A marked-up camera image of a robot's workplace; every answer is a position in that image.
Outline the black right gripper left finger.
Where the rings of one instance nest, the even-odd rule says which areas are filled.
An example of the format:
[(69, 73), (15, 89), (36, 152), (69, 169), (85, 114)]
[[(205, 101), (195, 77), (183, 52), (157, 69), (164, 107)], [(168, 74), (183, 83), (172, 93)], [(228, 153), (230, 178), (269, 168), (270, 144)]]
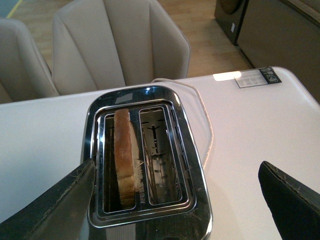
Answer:
[(2, 240), (76, 240), (92, 198), (95, 162), (87, 159), (0, 224)]

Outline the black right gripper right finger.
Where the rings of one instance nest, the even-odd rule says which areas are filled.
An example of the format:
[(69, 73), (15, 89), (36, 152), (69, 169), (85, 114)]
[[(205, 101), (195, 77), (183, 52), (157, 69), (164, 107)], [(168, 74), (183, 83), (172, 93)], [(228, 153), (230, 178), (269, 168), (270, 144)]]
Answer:
[(320, 238), (320, 194), (267, 161), (258, 180), (264, 200), (283, 240)]

